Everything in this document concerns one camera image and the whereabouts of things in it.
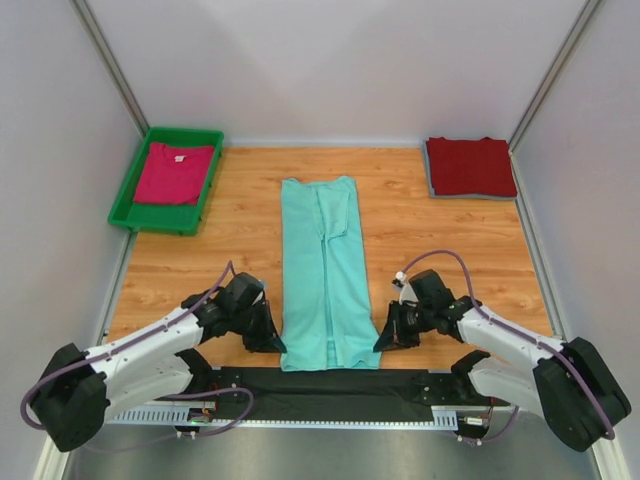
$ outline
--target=metal frame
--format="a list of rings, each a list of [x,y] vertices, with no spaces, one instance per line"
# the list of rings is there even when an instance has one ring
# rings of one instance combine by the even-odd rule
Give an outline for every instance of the metal frame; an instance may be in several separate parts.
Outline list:
[[[561,320],[562,315],[560,313],[560,307],[556,301],[555,292],[557,290],[553,285],[553,280],[549,276],[549,267],[547,265],[546,257],[542,252],[542,246],[536,235],[536,229],[529,213],[531,209],[529,208],[526,194],[524,193],[524,184],[520,180],[518,165],[513,154],[511,155],[511,167],[513,169],[513,179],[516,182],[516,188],[519,192],[518,197],[516,198],[516,209],[518,211],[518,216],[520,217],[522,230],[524,231],[524,238],[527,241],[527,247],[529,248],[529,255],[531,256],[531,263],[533,263],[533,270],[535,271],[536,278],[538,279],[542,300],[544,301],[544,306],[547,310],[547,317],[549,318],[549,323],[551,323],[551,330],[554,335],[564,337],[566,332]]]
[[[100,324],[98,325],[97,332],[94,335],[93,345],[100,345],[105,342],[109,335],[109,325],[116,313],[118,306],[118,300],[120,300],[120,292],[122,292],[122,285],[127,275],[127,269],[129,268],[129,261],[133,254],[133,247],[136,244],[137,233],[128,233],[125,244],[118,258],[118,269],[113,277],[111,284],[107,290],[107,300],[104,304],[104,308],[99,317]]]
[[[529,128],[529,125],[533,121],[533,118],[538,113],[538,110],[544,103],[547,98],[547,95],[553,88],[556,80],[559,78],[560,74],[567,66],[571,55],[576,50],[580,39],[583,37],[585,32],[588,30],[589,26],[593,22],[593,19],[596,17],[600,7],[605,3],[605,0],[585,0],[584,6],[582,10],[578,14],[576,21],[574,22],[567,38],[565,38],[560,50],[556,54],[556,57],[551,62],[551,66],[547,73],[542,79],[542,83],[538,87],[538,91],[533,96],[531,103],[525,110],[520,123],[516,127],[511,139],[509,140],[509,147],[512,151],[518,148],[518,145],[524,138],[524,134]]]
[[[222,427],[233,419],[215,419],[207,422],[191,421],[188,418],[192,404],[182,402],[151,402],[139,405],[116,415],[109,420],[111,425],[164,425],[182,427]],[[455,431],[458,418],[455,409],[433,410],[433,420],[422,422],[362,422],[362,421],[304,421],[304,420],[244,420],[238,427],[253,428],[336,428],[342,430],[435,430]]]
[[[87,32],[89,40],[91,40],[91,43],[95,47],[98,57],[100,57],[100,60],[102,60],[102,63],[107,69],[114,87],[116,87],[120,97],[122,97],[125,107],[129,110],[131,119],[140,131],[140,135],[144,138],[149,130],[149,123],[147,122],[136,97],[133,95],[131,87],[129,87],[118,62],[116,61],[116,57],[109,48],[109,44],[102,33],[102,29],[100,28],[95,15],[93,14],[93,10],[91,10],[91,7],[89,7],[86,0],[69,0],[69,3],[76,12],[76,15],[78,15],[78,19],[84,27],[85,32]]]

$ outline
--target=white connector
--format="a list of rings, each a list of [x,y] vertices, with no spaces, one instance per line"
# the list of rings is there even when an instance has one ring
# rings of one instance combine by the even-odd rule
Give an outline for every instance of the white connector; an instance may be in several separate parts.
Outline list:
[[[191,440],[195,440],[196,439],[196,432],[185,432],[185,433],[188,434],[191,437]],[[182,432],[176,431],[176,437],[178,439],[182,438]]]
[[[484,427],[485,420],[480,417],[464,417],[464,423],[467,425],[475,425],[476,427]]]

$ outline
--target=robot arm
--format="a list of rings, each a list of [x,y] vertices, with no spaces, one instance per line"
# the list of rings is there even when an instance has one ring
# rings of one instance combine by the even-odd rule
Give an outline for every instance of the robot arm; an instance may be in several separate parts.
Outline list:
[[[433,270],[410,279],[399,274],[398,302],[389,305],[387,324],[375,351],[410,348],[430,330],[482,348],[452,367],[468,388],[500,398],[544,418],[566,445],[584,451],[604,437],[606,426],[563,356],[584,379],[611,425],[631,413],[631,405],[596,348],[578,337],[571,342],[545,337],[510,322],[470,297],[455,299]],[[496,354],[505,362],[490,357]]]
[[[83,445],[104,422],[131,407],[209,390],[211,366],[194,347],[213,337],[231,331],[242,335],[249,351],[286,351],[257,279],[240,273],[190,311],[202,296],[192,295],[164,318],[120,340],[84,352],[69,344],[54,354],[42,378],[87,358],[103,358],[45,384],[30,401],[60,451]]]

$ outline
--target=teal garment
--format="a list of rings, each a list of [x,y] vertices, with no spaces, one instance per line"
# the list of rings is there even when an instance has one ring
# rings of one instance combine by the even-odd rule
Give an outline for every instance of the teal garment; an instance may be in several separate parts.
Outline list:
[[[380,366],[356,183],[282,183],[284,371]]]

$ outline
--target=gray floor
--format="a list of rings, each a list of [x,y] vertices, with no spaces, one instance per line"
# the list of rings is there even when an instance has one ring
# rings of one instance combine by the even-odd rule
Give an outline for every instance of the gray floor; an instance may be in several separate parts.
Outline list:
[[[496,427],[505,420],[495,414]],[[112,425],[95,446],[135,445],[170,427]],[[547,426],[521,414],[509,436],[470,447],[441,432],[237,428],[219,437],[182,439],[132,453],[73,455],[66,478],[319,479],[599,479],[590,452],[565,447]]]

